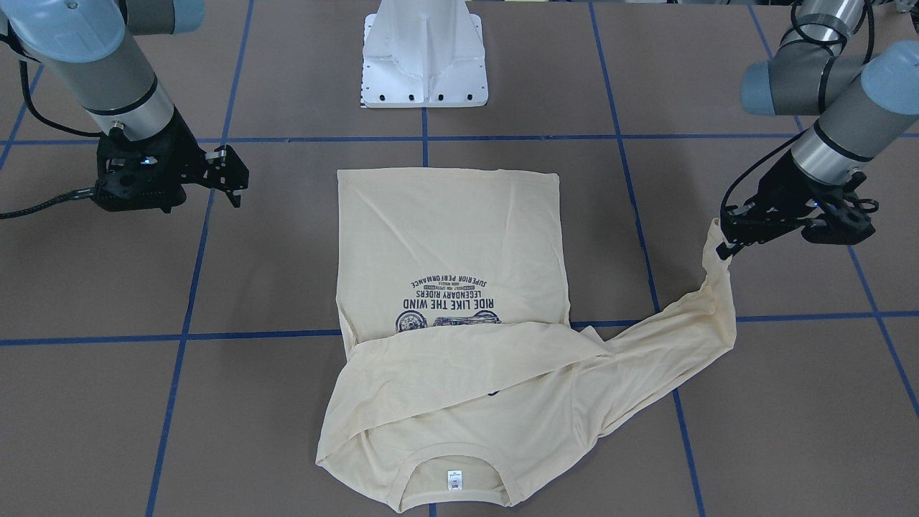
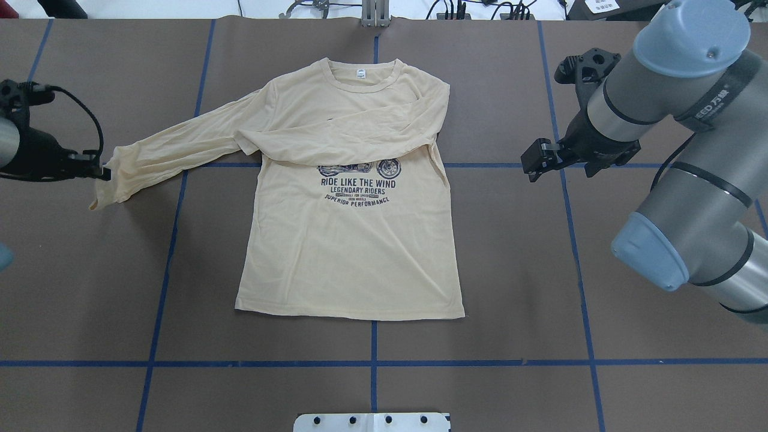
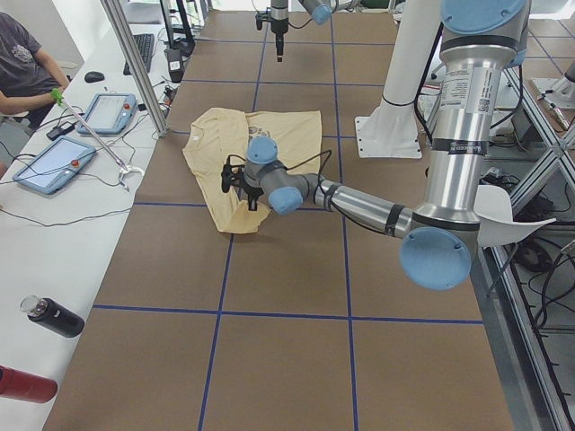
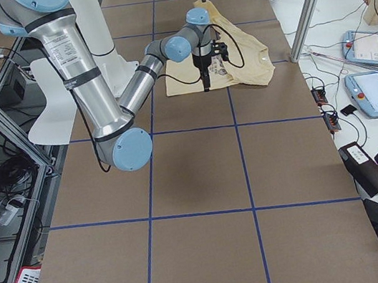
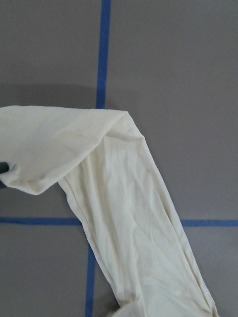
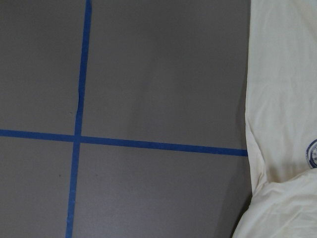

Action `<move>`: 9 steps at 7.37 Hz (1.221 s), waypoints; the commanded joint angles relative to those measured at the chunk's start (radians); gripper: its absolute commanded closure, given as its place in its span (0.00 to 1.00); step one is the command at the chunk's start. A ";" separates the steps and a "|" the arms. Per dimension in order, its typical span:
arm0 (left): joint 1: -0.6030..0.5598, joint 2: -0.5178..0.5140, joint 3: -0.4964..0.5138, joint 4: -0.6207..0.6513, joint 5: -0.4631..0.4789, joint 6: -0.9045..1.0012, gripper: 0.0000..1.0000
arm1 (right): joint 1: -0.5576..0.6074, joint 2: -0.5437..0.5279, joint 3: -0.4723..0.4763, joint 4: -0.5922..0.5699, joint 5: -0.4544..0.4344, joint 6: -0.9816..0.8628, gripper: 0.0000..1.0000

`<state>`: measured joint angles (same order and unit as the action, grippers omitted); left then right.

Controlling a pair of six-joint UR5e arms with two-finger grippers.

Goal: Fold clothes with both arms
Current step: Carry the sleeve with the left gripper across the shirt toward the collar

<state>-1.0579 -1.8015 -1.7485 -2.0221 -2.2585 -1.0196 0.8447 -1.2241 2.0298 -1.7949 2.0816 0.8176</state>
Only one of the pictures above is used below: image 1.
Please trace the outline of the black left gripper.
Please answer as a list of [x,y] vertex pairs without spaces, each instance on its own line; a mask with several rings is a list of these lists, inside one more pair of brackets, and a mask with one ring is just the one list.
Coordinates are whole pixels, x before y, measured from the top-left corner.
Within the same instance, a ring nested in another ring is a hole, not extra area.
[[876,200],[857,194],[866,178],[856,168],[853,174],[844,173],[843,184],[825,185],[811,179],[791,152],[785,152],[744,205],[722,206],[719,259],[726,261],[748,246],[765,244],[795,229],[813,244],[861,243],[876,232],[870,215],[879,210]]

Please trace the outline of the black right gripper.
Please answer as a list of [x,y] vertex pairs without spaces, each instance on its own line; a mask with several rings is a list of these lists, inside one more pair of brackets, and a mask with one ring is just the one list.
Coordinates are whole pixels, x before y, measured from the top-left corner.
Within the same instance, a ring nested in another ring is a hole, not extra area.
[[98,179],[94,203],[109,212],[159,209],[170,213],[186,202],[186,184],[223,191],[233,208],[242,206],[248,167],[230,145],[206,153],[183,118],[171,118],[149,138],[132,141],[127,124],[111,122],[96,147]]

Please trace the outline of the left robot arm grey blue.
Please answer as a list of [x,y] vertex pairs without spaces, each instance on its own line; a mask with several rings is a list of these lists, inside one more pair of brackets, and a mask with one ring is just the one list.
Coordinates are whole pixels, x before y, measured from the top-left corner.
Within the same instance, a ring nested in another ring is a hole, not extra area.
[[723,203],[721,259],[801,230],[813,244],[850,246],[875,233],[876,200],[857,194],[864,166],[917,121],[918,44],[900,40],[878,56],[844,48],[872,1],[798,1],[790,29],[768,61],[750,65],[741,101],[753,114],[814,116],[810,128],[775,150],[778,160],[755,195]]

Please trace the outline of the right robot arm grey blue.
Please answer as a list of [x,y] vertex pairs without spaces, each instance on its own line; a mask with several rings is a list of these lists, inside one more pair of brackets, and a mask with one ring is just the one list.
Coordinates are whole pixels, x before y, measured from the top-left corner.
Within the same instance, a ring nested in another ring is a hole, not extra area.
[[90,199],[109,212],[159,209],[186,202],[184,186],[223,191],[241,205],[249,171],[230,145],[198,146],[163,82],[136,42],[139,35],[194,32],[201,1],[4,1],[2,42],[19,56],[21,92],[34,118],[56,130],[79,131],[42,117],[32,101],[27,62],[45,65],[98,125],[96,181],[3,219],[33,215],[63,202]]

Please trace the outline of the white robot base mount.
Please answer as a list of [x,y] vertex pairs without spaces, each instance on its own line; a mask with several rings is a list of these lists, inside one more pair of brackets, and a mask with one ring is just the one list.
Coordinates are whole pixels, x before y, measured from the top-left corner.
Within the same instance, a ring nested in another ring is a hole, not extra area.
[[487,104],[482,20],[465,1],[382,1],[363,22],[365,108]]

